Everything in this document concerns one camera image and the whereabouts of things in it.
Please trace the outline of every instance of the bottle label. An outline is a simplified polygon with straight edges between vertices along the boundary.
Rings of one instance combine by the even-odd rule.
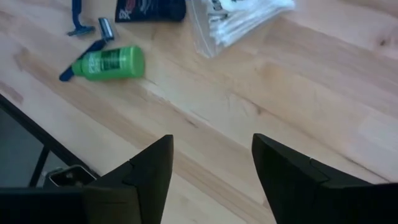
[[[101,52],[101,71],[120,69],[120,49]]]

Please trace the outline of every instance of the black metal frame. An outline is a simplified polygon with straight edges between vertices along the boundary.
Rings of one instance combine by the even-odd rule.
[[[43,145],[42,152],[40,153],[39,160],[37,161],[35,171],[29,182],[29,187],[35,187],[40,177],[45,161],[47,160],[49,152],[53,152],[58,158],[60,158],[66,165],[80,165],[88,170],[94,177],[100,177],[96,172],[92,171],[83,161],[77,156],[71,153],[55,138],[53,138],[48,132],[36,124],[20,109],[14,106],[7,98],[0,94],[0,109],[3,109],[7,114],[14,118],[22,127],[31,133],[37,140]]]

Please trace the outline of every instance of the wood grain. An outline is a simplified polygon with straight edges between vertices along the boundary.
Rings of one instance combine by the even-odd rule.
[[[69,2],[3,0],[0,93],[100,174],[173,134],[163,223],[275,223],[253,133],[372,183],[398,181],[393,1],[296,2],[212,60],[195,52],[188,19],[118,24],[109,48],[142,47],[145,78],[61,83],[100,35],[65,35]],[[113,18],[115,4],[85,1],[83,19]]]

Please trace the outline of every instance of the green plastic bottle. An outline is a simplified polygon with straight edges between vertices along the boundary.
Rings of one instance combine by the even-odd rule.
[[[139,78],[143,76],[144,69],[144,54],[136,46],[90,52],[72,65],[75,75],[91,81]]]

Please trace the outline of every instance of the floor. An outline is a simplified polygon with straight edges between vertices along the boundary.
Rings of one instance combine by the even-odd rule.
[[[0,187],[27,187],[42,147],[41,142],[0,110]],[[47,172],[58,167],[66,164],[51,152],[37,186],[43,185]]]

